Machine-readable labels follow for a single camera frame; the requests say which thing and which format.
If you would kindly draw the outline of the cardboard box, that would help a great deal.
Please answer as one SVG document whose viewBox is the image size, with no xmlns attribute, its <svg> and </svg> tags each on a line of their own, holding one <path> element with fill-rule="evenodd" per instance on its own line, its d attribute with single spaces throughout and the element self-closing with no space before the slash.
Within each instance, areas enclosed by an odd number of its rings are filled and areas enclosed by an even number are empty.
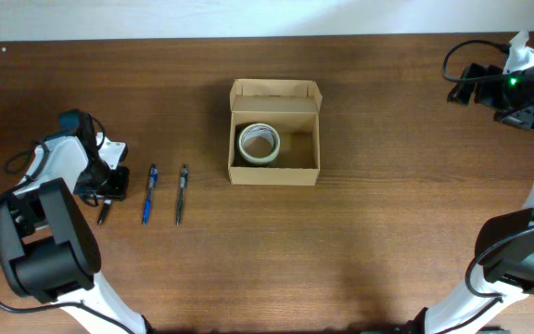
<svg viewBox="0 0 534 334">
<path fill-rule="evenodd" d="M 230 91 L 228 174 L 233 185 L 314 186 L 321 170 L 320 109 L 315 81 L 236 79 Z M 252 123 L 271 125 L 280 135 L 277 158 L 267 165 L 246 162 L 237 148 Z"/>
</svg>

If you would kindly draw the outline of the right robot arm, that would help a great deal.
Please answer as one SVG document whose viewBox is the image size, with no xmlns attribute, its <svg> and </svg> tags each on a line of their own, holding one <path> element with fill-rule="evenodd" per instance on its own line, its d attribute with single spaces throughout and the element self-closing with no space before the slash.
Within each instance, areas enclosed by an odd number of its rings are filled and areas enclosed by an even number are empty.
<svg viewBox="0 0 534 334">
<path fill-rule="evenodd" d="M 518 33 L 496 47 L 507 59 L 503 67 L 467 66 L 447 99 L 475 102 L 494 111 L 494 121 L 534 129 L 534 48 L 528 33 Z M 534 295 L 534 182 L 522 210 L 489 219 L 480 229 L 475 255 L 464 280 L 446 299 L 423 308 L 398 333 L 485 333 L 486 325 L 508 306 Z"/>
</svg>

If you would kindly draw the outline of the cream masking tape roll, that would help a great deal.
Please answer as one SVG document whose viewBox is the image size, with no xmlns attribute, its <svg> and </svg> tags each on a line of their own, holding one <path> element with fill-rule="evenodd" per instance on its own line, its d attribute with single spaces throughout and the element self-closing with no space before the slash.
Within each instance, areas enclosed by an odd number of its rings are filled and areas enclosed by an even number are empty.
<svg viewBox="0 0 534 334">
<path fill-rule="evenodd" d="M 240 132 L 237 148 L 246 162 L 253 165 L 267 165 L 279 155 L 281 138 L 271 125 L 252 123 Z"/>
</svg>

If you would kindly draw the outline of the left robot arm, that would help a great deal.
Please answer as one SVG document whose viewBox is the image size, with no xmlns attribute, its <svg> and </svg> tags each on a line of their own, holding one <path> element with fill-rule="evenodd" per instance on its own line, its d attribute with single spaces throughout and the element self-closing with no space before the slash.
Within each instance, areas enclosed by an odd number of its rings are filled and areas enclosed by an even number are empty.
<svg viewBox="0 0 534 334">
<path fill-rule="evenodd" d="M 17 315 L 60 309 L 90 333 L 151 333 L 101 271 L 101 254 L 78 201 L 123 201 L 128 148 L 79 109 L 59 115 L 59 130 L 33 142 L 21 181 L 0 194 L 0 266 L 10 289 L 38 304 Z"/>
</svg>

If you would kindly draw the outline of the black ballpoint pen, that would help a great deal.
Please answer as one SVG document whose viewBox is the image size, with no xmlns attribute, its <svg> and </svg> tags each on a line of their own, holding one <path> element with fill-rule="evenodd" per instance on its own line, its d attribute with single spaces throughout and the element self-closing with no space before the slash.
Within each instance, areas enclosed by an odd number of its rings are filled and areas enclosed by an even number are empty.
<svg viewBox="0 0 534 334">
<path fill-rule="evenodd" d="M 187 165 L 184 164 L 182 166 L 181 173 L 180 173 L 179 192 L 178 192 L 176 214 L 175 214 L 176 225 L 180 225 L 181 222 L 183 221 L 184 197 L 185 197 L 185 190 L 187 188 L 187 183 L 188 183 L 188 168 L 187 168 Z"/>
</svg>

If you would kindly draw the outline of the black white marker pen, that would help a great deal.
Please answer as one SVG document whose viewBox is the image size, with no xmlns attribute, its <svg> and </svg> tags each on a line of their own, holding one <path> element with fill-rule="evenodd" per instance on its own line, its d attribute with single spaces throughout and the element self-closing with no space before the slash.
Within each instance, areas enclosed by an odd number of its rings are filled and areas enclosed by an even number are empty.
<svg viewBox="0 0 534 334">
<path fill-rule="evenodd" d="M 101 211 L 98 215 L 98 218 L 97 218 L 97 221 L 96 221 L 96 224 L 97 225 L 102 225 L 103 223 L 105 223 L 106 219 L 107 219 L 107 216 L 108 216 L 108 213 L 109 213 L 109 210 L 111 208 L 111 204 L 112 204 L 112 200 L 111 199 L 105 199 L 103 204 L 102 204 L 102 208 L 101 208 Z"/>
</svg>

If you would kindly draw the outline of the blue ballpoint pen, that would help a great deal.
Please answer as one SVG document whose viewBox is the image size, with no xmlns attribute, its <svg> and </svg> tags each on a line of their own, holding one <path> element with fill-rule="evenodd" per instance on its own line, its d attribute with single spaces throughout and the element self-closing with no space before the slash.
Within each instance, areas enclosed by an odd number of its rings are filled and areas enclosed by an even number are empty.
<svg viewBox="0 0 534 334">
<path fill-rule="evenodd" d="M 146 199 L 144 202 L 144 209 L 142 214 L 142 225 L 147 225 L 152 212 L 153 193 L 158 181 L 158 168 L 155 163 L 152 163 L 149 170 L 148 184 L 146 189 Z"/>
</svg>

